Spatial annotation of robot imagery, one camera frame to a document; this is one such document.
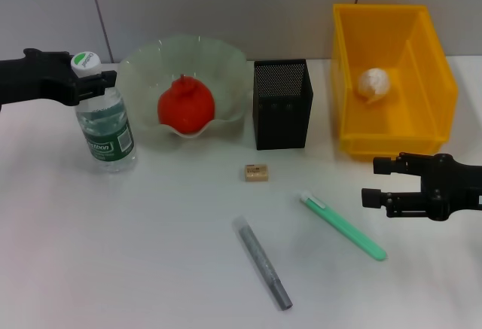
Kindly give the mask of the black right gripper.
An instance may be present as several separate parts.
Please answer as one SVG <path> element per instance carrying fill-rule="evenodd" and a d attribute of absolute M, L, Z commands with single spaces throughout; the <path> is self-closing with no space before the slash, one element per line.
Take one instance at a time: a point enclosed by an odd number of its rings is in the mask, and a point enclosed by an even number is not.
<path fill-rule="evenodd" d="M 482 166 L 457 162 L 449 154 L 401 152 L 395 159 L 375 157 L 374 174 L 399 173 L 421 177 L 421 192 L 361 190 L 362 206 L 386 209 L 388 218 L 430 218 L 445 221 L 461 210 L 482 211 Z"/>

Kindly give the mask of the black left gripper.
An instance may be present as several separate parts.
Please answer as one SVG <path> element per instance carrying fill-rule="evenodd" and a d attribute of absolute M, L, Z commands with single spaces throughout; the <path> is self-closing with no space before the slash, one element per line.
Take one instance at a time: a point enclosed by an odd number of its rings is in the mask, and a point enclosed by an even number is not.
<path fill-rule="evenodd" d="M 69 52 L 26 48 L 20 59 L 0 60 L 0 106 L 49 99 L 67 106 L 103 96 L 116 84 L 116 71 L 77 78 Z"/>

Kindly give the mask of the clear green-label water bottle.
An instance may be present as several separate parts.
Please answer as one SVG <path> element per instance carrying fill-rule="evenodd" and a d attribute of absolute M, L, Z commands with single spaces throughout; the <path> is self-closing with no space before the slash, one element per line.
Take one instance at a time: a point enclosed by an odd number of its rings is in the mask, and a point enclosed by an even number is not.
<path fill-rule="evenodd" d="M 93 159 L 107 172 L 120 172 L 136 163 L 136 146 L 127 110 L 116 87 L 75 107 L 78 123 Z"/>

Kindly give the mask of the white paper ball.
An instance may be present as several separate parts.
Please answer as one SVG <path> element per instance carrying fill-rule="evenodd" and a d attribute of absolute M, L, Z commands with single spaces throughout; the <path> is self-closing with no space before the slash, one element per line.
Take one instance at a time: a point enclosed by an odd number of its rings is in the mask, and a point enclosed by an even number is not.
<path fill-rule="evenodd" d="M 384 98 L 391 89 L 388 73 L 379 68 L 368 69 L 358 78 L 357 94 L 371 104 Z"/>

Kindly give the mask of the red-orange toy orange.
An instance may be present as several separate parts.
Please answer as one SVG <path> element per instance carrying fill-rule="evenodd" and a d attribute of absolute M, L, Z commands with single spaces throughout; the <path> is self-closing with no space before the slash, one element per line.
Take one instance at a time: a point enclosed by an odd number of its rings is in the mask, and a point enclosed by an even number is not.
<path fill-rule="evenodd" d="M 157 116 L 161 124 L 181 134 L 194 134 L 215 118 L 215 100 L 203 82 L 181 75 L 161 94 Z"/>

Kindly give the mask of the mint green pen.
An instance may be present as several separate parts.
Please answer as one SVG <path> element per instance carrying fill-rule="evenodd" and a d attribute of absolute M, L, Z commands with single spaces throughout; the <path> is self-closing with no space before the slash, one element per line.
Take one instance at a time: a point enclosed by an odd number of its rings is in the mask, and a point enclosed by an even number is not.
<path fill-rule="evenodd" d="M 387 258 L 383 248 L 310 192 L 303 192 L 300 201 L 374 260 L 384 261 Z"/>

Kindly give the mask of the black mesh pen holder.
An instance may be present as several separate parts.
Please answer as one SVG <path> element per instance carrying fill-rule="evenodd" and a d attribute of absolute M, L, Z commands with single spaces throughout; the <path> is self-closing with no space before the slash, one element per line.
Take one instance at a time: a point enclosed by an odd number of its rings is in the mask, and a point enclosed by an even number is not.
<path fill-rule="evenodd" d="M 312 101 L 306 60 L 254 62 L 252 116 L 256 148 L 304 148 Z"/>

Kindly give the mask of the small beige eraser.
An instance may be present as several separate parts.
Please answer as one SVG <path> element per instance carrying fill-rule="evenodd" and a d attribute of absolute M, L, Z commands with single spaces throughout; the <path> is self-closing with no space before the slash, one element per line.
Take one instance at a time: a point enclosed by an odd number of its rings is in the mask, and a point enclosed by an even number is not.
<path fill-rule="evenodd" d="M 269 180 L 269 172 L 266 164 L 245 165 L 244 178 L 247 182 L 262 182 Z"/>

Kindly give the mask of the grey marker pen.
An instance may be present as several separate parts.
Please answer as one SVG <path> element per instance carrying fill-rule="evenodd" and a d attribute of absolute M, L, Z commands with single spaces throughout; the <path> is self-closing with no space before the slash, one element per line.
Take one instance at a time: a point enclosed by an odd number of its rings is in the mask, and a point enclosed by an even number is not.
<path fill-rule="evenodd" d="M 291 298 L 248 221 L 236 218 L 233 225 L 278 307 L 282 311 L 292 308 Z"/>

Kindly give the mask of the pale green wavy glass plate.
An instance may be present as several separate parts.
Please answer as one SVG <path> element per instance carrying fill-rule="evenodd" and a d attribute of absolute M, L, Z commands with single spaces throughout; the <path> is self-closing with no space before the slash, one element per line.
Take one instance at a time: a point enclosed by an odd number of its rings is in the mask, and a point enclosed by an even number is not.
<path fill-rule="evenodd" d="M 124 98 L 131 127 L 142 139 L 168 134 L 193 139 L 244 119 L 251 74 L 246 55 L 232 45 L 199 35 L 174 35 L 122 60 L 116 88 Z M 214 119 L 192 134 L 161 124 L 157 115 L 159 98 L 182 75 L 202 82 L 215 101 Z"/>

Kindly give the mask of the yellow plastic storage bin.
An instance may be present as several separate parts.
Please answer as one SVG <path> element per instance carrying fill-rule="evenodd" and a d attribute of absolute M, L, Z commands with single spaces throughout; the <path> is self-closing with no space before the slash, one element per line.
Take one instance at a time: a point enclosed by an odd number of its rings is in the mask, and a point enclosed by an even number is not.
<path fill-rule="evenodd" d="M 339 148 L 351 157 L 434 154 L 449 140 L 458 87 L 423 5 L 333 6 L 331 87 Z M 389 93 L 357 94 L 368 69 L 385 70 Z"/>

